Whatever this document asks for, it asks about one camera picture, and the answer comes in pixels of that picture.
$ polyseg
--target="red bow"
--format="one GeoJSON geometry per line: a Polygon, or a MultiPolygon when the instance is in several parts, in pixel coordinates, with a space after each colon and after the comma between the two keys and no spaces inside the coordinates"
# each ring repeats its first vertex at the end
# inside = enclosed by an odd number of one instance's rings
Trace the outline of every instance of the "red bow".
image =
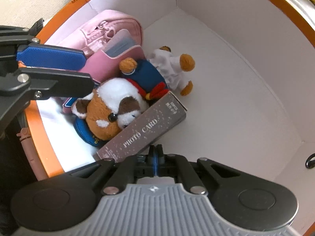
{"type": "Polygon", "coordinates": [[[152,100],[152,99],[160,99],[163,97],[165,94],[169,92],[169,89],[165,89],[166,84],[164,82],[160,82],[158,85],[156,85],[150,93],[146,93],[144,89],[140,87],[138,83],[136,83],[132,79],[127,79],[133,86],[135,86],[139,94],[145,98],[146,100],[152,100]]]}

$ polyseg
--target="blue hat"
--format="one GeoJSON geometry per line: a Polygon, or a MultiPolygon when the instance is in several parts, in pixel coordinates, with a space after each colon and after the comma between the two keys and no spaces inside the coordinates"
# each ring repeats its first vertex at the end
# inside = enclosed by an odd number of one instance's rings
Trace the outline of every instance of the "blue hat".
{"type": "Polygon", "coordinates": [[[101,140],[93,135],[93,133],[90,131],[88,124],[85,120],[80,119],[76,117],[76,120],[74,121],[74,128],[78,135],[88,144],[95,146],[95,147],[102,147],[104,146],[108,141],[101,140]]]}

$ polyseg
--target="white logo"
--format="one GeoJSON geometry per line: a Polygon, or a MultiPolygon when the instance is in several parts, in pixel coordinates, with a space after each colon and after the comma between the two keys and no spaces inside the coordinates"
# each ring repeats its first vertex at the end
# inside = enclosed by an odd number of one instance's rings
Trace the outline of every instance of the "white logo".
{"type": "Polygon", "coordinates": [[[157,190],[159,190],[159,187],[156,187],[155,185],[153,185],[149,188],[149,190],[155,193],[157,190]]]}

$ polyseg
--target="silver bolt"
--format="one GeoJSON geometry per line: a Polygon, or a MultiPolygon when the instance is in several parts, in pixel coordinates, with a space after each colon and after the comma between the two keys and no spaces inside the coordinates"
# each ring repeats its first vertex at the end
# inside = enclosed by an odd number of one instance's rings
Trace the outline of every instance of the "silver bolt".
{"type": "Polygon", "coordinates": [[[109,186],[103,189],[103,192],[107,195],[115,195],[117,193],[119,193],[119,189],[117,187],[114,186],[109,186]]]}
{"type": "Polygon", "coordinates": [[[193,186],[192,188],[190,188],[190,192],[192,194],[205,194],[206,193],[206,189],[202,186],[193,186]]]}
{"type": "Polygon", "coordinates": [[[20,74],[18,76],[18,81],[21,82],[21,83],[25,83],[29,80],[29,76],[27,74],[20,74]]]}
{"type": "Polygon", "coordinates": [[[41,98],[43,96],[43,94],[38,90],[35,92],[34,97],[35,98],[41,98]]]}
{"type": "Polygon", "coordinates": [[[32,39],[32,42],[39,43],[39,42],[40,42],[40,39],[38,39],[38,38],[35,37],[35,38],[32,39]]]}

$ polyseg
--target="ribbed surface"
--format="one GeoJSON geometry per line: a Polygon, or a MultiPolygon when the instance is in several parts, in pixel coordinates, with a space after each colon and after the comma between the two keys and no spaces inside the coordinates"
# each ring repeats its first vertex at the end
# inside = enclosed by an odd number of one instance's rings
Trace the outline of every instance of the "ribbed surface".
{"type": "Polygon", "coordinates": [[[103,197],[83,223],[59,232],[20,228],[14,236],[297,236],[284,227],[253,232],[222,219],[205,196],[187,193],[181,184],[128,185],[117,196],[103,197]]]}

